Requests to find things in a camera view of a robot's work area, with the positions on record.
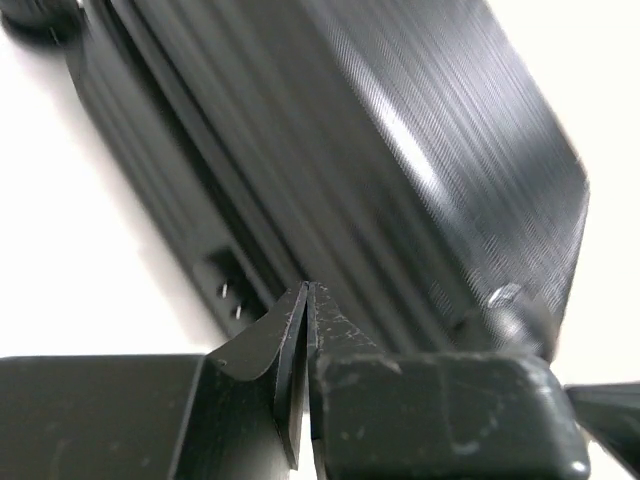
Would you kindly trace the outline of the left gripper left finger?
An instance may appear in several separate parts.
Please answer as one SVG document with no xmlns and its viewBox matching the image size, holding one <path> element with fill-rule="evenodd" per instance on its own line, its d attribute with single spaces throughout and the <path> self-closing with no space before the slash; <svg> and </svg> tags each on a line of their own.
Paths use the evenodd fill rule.
<svg viewBox="0 0 640 480">
<path fill-rule="evenodd" d="M 1 362 L 5 479 L 285 479 L 299 463 L 308 288 L 208 354 Z"/>
</svg>

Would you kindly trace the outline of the black hard-shell suitcase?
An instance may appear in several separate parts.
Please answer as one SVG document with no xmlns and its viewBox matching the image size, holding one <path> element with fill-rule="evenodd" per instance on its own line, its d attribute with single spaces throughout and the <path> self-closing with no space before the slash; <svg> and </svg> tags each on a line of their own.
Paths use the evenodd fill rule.
<svg viewBox="0 0 640 480">
<path fill-rule="evenodd" d="M 485 1 L 5 1 L 234 336 L 300 281 L 381 348 L 551 360 L 589 204 Z"/>
</svg>

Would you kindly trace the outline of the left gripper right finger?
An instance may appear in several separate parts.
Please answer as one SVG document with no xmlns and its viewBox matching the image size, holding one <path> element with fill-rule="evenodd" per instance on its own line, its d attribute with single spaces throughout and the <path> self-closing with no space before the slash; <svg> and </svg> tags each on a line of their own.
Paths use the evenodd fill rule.
<svg viewBox="0 0 640 480">
<path fill-rule="evenodd" d="M 526 354 L 390 354 L 329 290 L 307 297 L 311 437 L 322 479 L 586 479 L 563 388 Z"/>
</svg>

